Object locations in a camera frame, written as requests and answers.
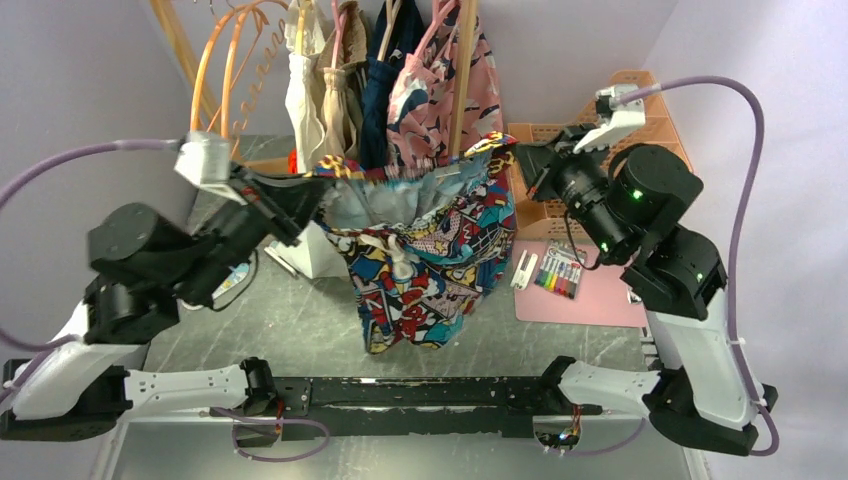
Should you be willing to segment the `comic print shorts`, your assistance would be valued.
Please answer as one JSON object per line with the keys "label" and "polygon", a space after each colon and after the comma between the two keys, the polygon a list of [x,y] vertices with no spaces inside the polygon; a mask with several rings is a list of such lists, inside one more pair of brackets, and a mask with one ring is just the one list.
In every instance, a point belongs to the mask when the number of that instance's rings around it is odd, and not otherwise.
{"label": "comic print shorts", "polygon": [[517,235],[515,144],[491,132],[418,167],[328,156],[310,173],[329,183],[315,222],[346,265],[369,354],[443,347],[497,286]]}

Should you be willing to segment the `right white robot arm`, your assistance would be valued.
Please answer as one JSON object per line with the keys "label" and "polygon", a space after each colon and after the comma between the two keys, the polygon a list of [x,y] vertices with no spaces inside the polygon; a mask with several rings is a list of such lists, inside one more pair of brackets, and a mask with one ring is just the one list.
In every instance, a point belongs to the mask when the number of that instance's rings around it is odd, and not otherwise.
{"label": "right white robot arm", "polygon": [[756,454],[757,418],[767,418],[777,390],[745,364],[728,312],[728,275],[715,244],[680,220],[702,181],[669,149],[637,143],[609,158],[577,144],[587,125],[547,142],[521,143],[516,160],[535,201],[559,200],[597,248],[597,266],[619,266],[640,298],[655,344],[670,367],[651,372],[601,368],[571,357],[553,361],[539,391],[550,413],[598,406],[649,422],[668,440],[735,456]]}

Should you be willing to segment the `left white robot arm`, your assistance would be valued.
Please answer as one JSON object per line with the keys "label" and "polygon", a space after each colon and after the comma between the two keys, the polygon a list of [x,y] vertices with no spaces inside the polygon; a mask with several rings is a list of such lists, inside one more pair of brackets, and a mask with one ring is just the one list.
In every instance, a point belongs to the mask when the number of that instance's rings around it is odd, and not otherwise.
{"label": "left white robot arm", "polygon": [[29,361],[7,362],[3,439],[74,442],[137,416],[192,408],[261,416],[273,409],[277,388],[269,364],[256,357],[163,375],[124,365],[179,322],[181,304],[214,309],[214,291],[258,259],[266,237],[295,244],[332,184],[242,167],[231,170],[228,183],[234,198],[193,233],[143,203],[116,209],[89,232],[96,277],[74,312],[82,329],[34,347]]}

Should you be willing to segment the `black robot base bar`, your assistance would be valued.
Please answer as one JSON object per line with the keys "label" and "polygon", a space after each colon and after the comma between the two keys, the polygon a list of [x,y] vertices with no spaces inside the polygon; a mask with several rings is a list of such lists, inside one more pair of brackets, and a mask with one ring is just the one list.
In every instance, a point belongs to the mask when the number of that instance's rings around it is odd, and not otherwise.
{"label": "black robot base bar", "polygon": [[235,410],[317,421],[334,437],[482,433],[520,439],[534,437],[535,421],[578,410],[534,376],[277,377],[273,393]]}

